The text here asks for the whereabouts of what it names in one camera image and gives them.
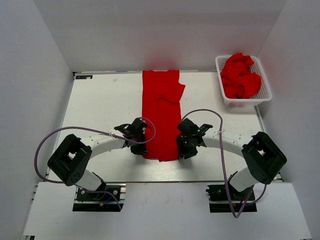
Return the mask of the red t shirt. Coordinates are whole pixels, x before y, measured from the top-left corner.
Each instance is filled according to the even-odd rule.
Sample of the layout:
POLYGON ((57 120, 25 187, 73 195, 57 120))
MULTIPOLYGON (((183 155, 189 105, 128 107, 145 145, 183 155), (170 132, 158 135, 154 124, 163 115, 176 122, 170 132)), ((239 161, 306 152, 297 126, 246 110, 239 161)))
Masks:
POLYGON ((146 143, 145 159, 178 159, 177 126, 182 119, 180 100, 186 87, 179 79, 179 70, 142 72, 142 116, 149 119, 149 126, 155 126, 145 132, 145 139, 152 139, 146 143))

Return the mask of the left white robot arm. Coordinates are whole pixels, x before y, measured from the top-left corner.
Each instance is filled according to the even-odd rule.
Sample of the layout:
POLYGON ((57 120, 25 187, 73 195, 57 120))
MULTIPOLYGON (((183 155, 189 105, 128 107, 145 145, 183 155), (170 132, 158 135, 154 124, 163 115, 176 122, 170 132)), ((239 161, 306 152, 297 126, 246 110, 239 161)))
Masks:
POLYGON ((115 133, 85 127, 78 129, 95 135, 82 138, 74 134, 67 135, 49 158, 47 165, 63 184, 80 187, 96 200, 105 196, 106 183, 87 170, 90 159, 128 147, 137 151, 137 155, 145 155, 146 143, 152 140, 146 140, 145 130, 153 130, 152 138, 156 136, 155 125, 146 117, 136 118, 131 124, 116 126, 115 133))

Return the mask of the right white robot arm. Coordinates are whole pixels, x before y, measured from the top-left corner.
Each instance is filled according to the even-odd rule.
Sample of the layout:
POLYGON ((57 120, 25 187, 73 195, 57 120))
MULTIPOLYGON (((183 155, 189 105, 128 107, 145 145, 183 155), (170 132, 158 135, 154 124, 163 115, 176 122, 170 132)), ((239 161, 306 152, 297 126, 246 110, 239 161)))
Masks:
POLYGON ((180 131, 176 137, 179 159, 196 156, 198 147, 223 149, 244 158, 246 167, 236 171, 225 187, 226 195, 233 200, 257 183, 269 185, 287 163, 284 153, 262 131, 255 135, 235 134, 210 124, 197 126, 188 118, 177 128, 180 131))

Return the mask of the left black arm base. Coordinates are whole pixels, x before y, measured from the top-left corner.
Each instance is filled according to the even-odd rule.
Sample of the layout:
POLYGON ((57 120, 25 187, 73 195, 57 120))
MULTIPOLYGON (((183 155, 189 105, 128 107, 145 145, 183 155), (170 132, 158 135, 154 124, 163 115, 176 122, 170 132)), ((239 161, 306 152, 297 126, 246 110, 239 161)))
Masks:
MULTIPOLYGON (((104 191, 110 192, 117 199, 122 208, 125 203, 126 184, 110 183, 104 191)), ((73 212, 120 212, 120 208, 114 198, 108 193, 88 193, 82 188, 76 189, 73 202, 73 212)))

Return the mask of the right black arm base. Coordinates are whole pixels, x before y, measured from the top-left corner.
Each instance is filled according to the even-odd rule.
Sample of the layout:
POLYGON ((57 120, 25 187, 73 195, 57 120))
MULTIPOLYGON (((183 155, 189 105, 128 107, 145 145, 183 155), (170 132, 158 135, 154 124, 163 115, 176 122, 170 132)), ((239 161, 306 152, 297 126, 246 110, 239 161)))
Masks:
MULTIPOLYGON (((232 186, 229 186, 230 199, 232 206, 234 208, 235 214, 240 211, 248 193, 250 192, 250 187, 246 188, 241 192, 237 192, 232 186)), ((227 191, 225 184, 209 184, 206 189, 209 201, 209 211, 210 213, 231 213, 231 208, 229 205, 227 191)), ((242 213, 253 213, 257 212, 257 206, 254 203, 256 200, 254 191, 251 192, 242 213)))

